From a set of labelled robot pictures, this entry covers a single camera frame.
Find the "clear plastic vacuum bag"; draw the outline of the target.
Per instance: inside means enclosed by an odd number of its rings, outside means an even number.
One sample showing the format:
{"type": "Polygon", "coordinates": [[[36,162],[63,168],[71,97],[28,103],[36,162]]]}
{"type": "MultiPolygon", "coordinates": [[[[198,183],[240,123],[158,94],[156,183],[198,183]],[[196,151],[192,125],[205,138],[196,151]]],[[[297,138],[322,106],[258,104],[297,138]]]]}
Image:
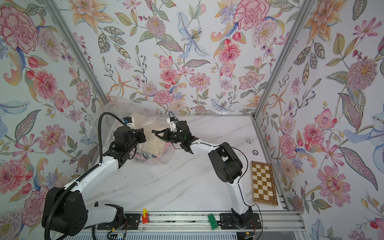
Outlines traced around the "clear plastic vacuum bag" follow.
{"type": "MultiPolygon", "coordinates": [[[[155,117],[166,126],[166,121],[161,117],[139,109],[125,99],[116,98],[101,107],[100,110],[96,111],[96,113],[86,121],[86,134],[94,143],[101,144],[101,148],[107,151],[110,144],[115,140],[114,132],[118,127],[125,126],[123,118],[130,117],[131,114],[136,112],[148,117],[155,117]]],[[[140,152],[139,145],[140,144],[138,144],[137,153],[140,152]]],[[[166,142],[166,147],[157,164],[168,164],[174,154],[175,150],[173,150],[172,144],[166,142]]]]}

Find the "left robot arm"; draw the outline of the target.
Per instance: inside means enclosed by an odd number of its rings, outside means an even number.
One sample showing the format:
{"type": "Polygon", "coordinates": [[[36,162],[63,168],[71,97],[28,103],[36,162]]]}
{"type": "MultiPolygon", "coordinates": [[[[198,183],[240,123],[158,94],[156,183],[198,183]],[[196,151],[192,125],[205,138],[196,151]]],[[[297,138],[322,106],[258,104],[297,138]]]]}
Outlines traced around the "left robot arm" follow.
{"type": "Polygon", "coordinates": [[[77,235],[84,228],[100,224],[119,228],[127,221],[121,206],[104,204],[89,209],[86,207],[90,194],[130,159],[138,144],[146,141],[144,129],[136,130],[128,126],[117,128],[114,138],[109,149],[101,154],[100,162],[64,187],[53,187],[48,191],[42,218],[46,240],[51,239],[51,231],[61,233],[63,240],[77,235]]]}

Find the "beige knitted blanket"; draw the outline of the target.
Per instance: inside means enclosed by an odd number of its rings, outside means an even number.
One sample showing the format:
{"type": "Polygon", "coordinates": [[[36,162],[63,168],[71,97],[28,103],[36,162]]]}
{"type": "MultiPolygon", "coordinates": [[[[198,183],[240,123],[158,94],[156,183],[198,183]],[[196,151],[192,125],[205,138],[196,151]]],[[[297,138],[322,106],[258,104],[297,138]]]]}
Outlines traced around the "beige knitted blanket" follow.
{"type": "Polygon", "coordinates": [[[143,129],[146,137],[146,141],[139,145],[140,151],[160,157],[166,147],[166,142],[152,133],[152,130],[162,131],[166,128],[164,123],[155,117],[148,117],[137,112],[131,114],[131,117],[134,119],[136,129],[143,129]]]}

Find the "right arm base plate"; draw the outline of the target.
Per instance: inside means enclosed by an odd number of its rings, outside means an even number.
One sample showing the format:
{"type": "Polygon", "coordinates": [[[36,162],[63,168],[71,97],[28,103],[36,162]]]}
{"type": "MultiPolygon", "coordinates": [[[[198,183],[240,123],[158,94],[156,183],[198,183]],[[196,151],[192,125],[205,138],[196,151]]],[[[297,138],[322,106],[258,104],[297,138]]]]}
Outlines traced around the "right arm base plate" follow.
{"type": "Polygon", "coordinates": [[[261,230],[262,221],[258,214],[251,214],[247,219],[246,217],[238,217],[233,213],[219,214],[220,226],[222,230],[261,230]]]}

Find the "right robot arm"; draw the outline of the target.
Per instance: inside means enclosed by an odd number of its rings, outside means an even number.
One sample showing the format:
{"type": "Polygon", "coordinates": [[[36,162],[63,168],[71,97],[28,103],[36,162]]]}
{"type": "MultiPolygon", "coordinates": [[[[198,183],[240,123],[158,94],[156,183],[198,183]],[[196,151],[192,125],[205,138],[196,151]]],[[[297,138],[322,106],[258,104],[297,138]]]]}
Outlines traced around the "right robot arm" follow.
{"type": "Polygon", "coordinates": [[[152,133],[165,142],[179,144],[187,153],[208,155],[217,177],[227,185],[234,222],[244,228],[251,220],[253,210],[243,194],[243,164],[235,153],[237,149],[226,142],[215,145],[200,140],[192,135],[186,121],[177,121],[172,117],[168,119],[168,123],[169,128],[152,130],[152,133]]]}

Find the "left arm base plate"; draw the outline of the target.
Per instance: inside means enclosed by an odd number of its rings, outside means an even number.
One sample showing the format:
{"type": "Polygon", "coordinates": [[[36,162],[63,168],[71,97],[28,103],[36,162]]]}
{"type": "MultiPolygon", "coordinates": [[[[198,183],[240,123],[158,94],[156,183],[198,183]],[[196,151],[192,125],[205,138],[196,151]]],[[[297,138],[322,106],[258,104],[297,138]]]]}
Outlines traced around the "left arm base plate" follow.
{"type": "Polygon", "coordinates": [[[140,214],[124,214],[121,220],[115,219],[110,223],[102,223],[97,225],[97,230],[117,230],[121,228],[123,230],[138,230],[141,222],[140,214]]]}

